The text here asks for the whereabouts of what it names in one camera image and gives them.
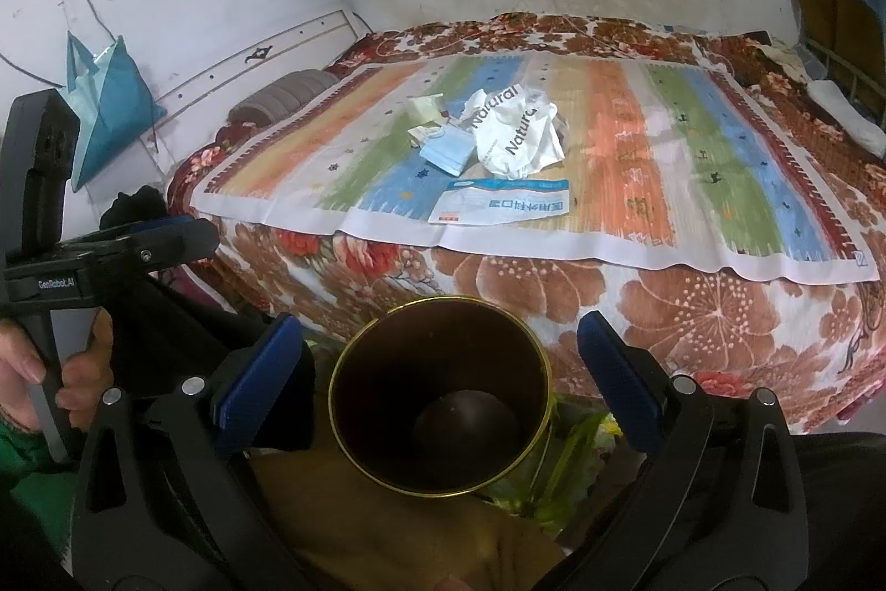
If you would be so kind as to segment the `person's left hand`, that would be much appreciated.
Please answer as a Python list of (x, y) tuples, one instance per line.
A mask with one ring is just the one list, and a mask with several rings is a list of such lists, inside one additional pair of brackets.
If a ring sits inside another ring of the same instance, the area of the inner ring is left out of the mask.
[[(29, 387), (44, 381), (44, 362), (25, 331), (11, 320), (2, 321), (2, 414), (25, 432), (38, 432), (40, 423)], [(112, 320), (99, 309), (90, 331), (89, 346), (69, 357), (61, 368), (57, 407), (68, 413), (72, 428), (87, 430), (93, 422), (102, 393), (114, 384), (111, 370)]]

